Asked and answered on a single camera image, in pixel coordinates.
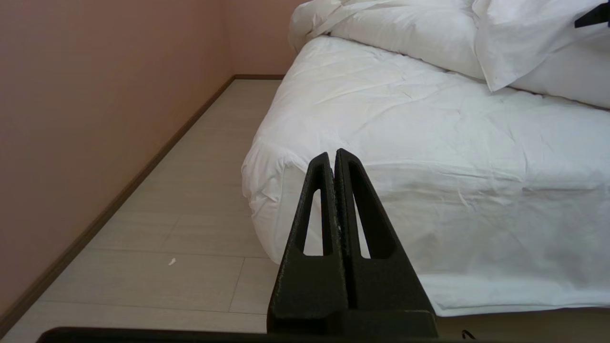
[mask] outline mattress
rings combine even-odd
[[[338,148],[361,159],[438,315],[610,305],[607,111],[315,38],[242,167],[275,262],[309,161]],[[320,236],[318,200],[309,255]]]

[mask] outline baseboard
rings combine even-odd
[[[68,249],[57,259],[36,282],[28,288],[24,295],[19,298],[9,310],[0,316],[0,339],[9,332],[11,327],[19,321],[27,310],[38,300],[44,291],[55,281],[72,260],[87,246],[93,237],[112,218],[114,213],[131,196],[136,188],[146,179],[152,170],[161,162],[163,157],[170,152],[182,136],[195,124],[205,111],[220,97],[229,87],[236,76],[231,76],[203,106],[172,136],[172,138],[161,148],[161,150],[147,163],[147,165],[134,177],[131,182],[117,195],[116,198],[95,218],[87,229],[68,247]]]
[[[279,74],[236,74],[238,80],[283,80],[284,75]]]

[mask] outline bed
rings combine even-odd
[[[328,152],[334,165],[344,148],[365,166],[438,315],[610,305],[609,112],[492,93],[473,46],[433,65],[331,37],[340,31],[303,40],[242,167],[269,257],[282,258],[309,161]],[[309,255],[321,254],[319,218],[318,199]]]

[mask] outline floor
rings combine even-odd
[[[254,232],[241,163],[279,81],[235,81],[2,343],[59,326],[265,332],[278,271]],[[610,314],[574,310],[439,319],[502,341],[610,337]]]

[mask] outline pink wall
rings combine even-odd
[[[285,74],[295,53],[288,25],[307,0],[224,0],[235,74]]]
[[[230,77],[224,1],[0,1],[0,316]]]

